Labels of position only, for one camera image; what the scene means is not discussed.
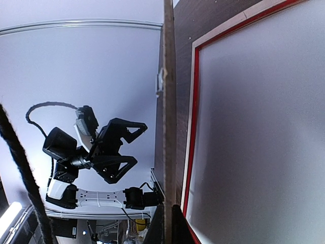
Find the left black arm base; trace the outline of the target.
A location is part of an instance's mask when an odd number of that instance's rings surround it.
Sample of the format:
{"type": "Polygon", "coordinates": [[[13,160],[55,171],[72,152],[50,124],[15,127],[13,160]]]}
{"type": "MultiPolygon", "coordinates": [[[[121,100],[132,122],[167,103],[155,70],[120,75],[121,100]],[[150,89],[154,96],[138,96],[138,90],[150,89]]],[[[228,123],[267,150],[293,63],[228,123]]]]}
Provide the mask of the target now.
{"type": "Polygon", "coordinates": [[[144,210],[146,207],[153,207],[163,204],[157,192],[147,182],[143,183],[139,188],[131,187],[122,191],[125,195],[123,201],[125,208],[144,210]],[[142,187],[147,185],[151,192],[143,192],[142,187]]]}

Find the brown cardboard backing board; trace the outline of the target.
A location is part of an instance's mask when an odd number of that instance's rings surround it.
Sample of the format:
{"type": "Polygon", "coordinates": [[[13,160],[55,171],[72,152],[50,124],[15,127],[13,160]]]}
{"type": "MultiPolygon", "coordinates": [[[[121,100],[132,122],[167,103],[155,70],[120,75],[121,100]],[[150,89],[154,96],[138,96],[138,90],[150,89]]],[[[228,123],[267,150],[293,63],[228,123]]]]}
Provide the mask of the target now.
{"type": "Polygon", "coordinates": [[[164,1],[163,24],[163,120],[162,155],[164,163],[163,243],[173,242],[172,209],[176,204],[176,49],[173,1],[164,1]]]}

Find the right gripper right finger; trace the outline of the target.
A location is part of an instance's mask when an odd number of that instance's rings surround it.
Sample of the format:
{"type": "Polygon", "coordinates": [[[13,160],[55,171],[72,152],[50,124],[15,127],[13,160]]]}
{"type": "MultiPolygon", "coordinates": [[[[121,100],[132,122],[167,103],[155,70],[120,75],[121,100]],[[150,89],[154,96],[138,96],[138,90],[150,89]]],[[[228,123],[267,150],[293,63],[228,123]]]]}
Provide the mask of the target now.
{"type": "Polygon", "coordinates": [[[172,243],[195,244],[187,221],[177,204],[172,207],[172,243]]]}

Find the front aluminium rail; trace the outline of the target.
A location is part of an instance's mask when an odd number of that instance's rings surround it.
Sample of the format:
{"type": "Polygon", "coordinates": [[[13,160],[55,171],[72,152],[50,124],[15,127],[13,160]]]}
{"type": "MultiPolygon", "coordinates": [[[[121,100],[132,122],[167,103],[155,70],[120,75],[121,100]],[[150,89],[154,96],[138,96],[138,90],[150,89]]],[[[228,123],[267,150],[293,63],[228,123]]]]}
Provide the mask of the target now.
{"type": "Polygon", "coordinates": [[[160,185],[160,183],[158,182],[156,176],[155,176],[155,173],[154,173],[154,168],[151,168],[150,169],[150,180],[153,184],[153,188],[154,190],[157,192],[159,198],[160,198],[160,201],[162,203],[164,203],[165,201],[165,194],[164,194],[164,191],[160,185]]]}

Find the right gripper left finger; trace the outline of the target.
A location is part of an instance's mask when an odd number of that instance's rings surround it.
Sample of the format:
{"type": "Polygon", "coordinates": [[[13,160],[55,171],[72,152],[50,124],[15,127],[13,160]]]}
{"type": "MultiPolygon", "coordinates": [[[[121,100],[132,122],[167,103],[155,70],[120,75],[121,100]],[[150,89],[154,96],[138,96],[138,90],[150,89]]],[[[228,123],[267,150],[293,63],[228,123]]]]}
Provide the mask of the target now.
{"type": "Polygon", "coordinates": [[[157,206],[143,244],[165,243],[165,210],[164,205],[157,206]]]}

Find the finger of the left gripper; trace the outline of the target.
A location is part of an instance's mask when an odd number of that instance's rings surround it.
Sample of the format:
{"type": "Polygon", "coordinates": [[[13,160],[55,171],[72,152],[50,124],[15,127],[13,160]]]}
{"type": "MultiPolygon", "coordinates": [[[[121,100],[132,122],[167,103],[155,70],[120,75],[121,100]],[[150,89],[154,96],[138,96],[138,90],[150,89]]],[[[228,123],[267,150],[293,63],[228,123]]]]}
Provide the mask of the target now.
{"type": "Polygon", "coordinates": [[[137,162],[132,156],[96,156],[92,167],[105,182],[116,184],[137,162]]]}
{"type": "Polygon", "coordinates": [[[120,118],[111,119],[100,130],[97,137],[100,152],[104,155],[119,155],[123,145],[122,138],[127,143],[132,143],[147,130],[145,123],[128,121],[120,118]]]}

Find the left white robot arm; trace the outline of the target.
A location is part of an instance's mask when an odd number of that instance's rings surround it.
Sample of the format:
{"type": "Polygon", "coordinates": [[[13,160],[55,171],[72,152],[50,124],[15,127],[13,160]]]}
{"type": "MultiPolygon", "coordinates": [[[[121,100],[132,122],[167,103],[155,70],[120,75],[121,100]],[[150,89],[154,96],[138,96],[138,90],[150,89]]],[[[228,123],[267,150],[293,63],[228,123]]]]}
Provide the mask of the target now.
{"type": "Polygon", "coordinates": [[[78,146],[76,139],[60,128],[52,129],[43,145],[43,152],[56,160],[46,201],[66,209],[82,206],[123,208],[126,203],[124,191],[82,190],[73,182],[79,170],[92,168],[106,183],[118,183],[138,162],[133,156],[119,153],[123,141],[132,143],[147,128],[145,123],[114,118],[99,133],[93,134],[90,149],[78,146]]]}

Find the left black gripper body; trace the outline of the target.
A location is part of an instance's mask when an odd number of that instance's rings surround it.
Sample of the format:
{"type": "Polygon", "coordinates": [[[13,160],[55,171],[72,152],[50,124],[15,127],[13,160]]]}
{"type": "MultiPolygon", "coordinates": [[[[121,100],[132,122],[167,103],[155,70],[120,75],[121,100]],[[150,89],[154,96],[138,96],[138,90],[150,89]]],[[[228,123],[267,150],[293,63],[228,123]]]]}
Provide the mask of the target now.
{"type": "Polygon", "coordinates": [[[98,137],[94,141],[90,152],[83,146],[77,145],[77,140],[58,127],[55,127],[45,139],[43,152],[56,161],[52,178],[58,181],[73,183],[81,169],[93,169],[92,161],[96,156],[104,155],[98,146],[98,137]]]}

